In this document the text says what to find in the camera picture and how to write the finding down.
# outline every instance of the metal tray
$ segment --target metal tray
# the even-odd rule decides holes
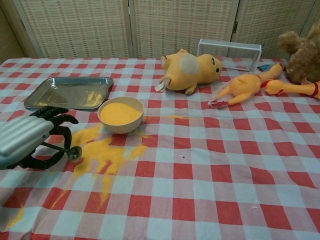
[[[24,101],[28,109],[45,106],[90,110],[109,96],[110,77],[51,77],[44,80]]]

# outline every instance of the red and white checkered tablecloth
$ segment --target red and white checkered tablecloth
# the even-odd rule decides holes
[[[221,82],[191,96],[155,92],[163,73],[158,59],[21,58],[0,66],[0,124],[30,114],[24,99],[49,77],[106,76],[114,80],[109,98],[143,102],[139,130],[147,136],[113,136],[111,145],[147,149],[113,176],[102,207],[100,178],[87,173],[67,187],[74,164],[66,158],[45,171],[1,171],[1,240],[320,239],[320,102],[262,90],[211,109],[223,83],[242,72],[223,69]],[[66,123],[72,132],[99,123],[96,111],[69,113],[80,122]]]

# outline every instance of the rubber chicken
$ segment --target rubber chicken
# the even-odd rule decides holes
[[[225,87],[214,100],[208,104],[211,108],[221,108],[243,102],[258,93],[266,80],[275,79],[283,72],[282,63],[273,65],[268,71],[253,74],[244,73],[231,79],[230,84]],[[228,101],[218,101],[218,99],[232,95]]]
[[[320,81],[307,84],[306,78],[302,80],[301,85],[284,83],[278,79],[274,79],[266,82],[265,91],[269,95],[280,95],[283,93],[306,94],[312,98],[320,100],[319,85]]]

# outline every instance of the wicker screen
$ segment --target wicker screen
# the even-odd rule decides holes
[[[14,2],[12,0],[0,0],[0,5],[26,57],[36,57],[37,54],[20,20]]]
[[[238,0],[130,0],[132,41],[138,57],[158,58],[201,38],[230,41]]]
[[[314,0],[241,0],[239,22],[232,42],[262,45],[262,58],[283,58],[279,35],[288,30],[300,33]],[[230,50],[229,57],[251,58],[241,50]]]
[[[320,0],[315,0],[312,10],[303,26],[300,36],[305,37],[308,35],[314,23],[320,21]]]
[[[44,57],[130,57],[126,0],[20,0]]]
[[[0,8],[0,64],[7,59],[24,57],[24,53]]]

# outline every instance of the yellow plush toy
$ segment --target yellow plush toy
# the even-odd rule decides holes
[[[210,54],[194,56],[187,50],[162,56],[161,66],[165,70],[157,91],[170,89],[185,90],[187,96],[196,91],[197,84],[208,84],[217,80],[222,71],[222,63]]]

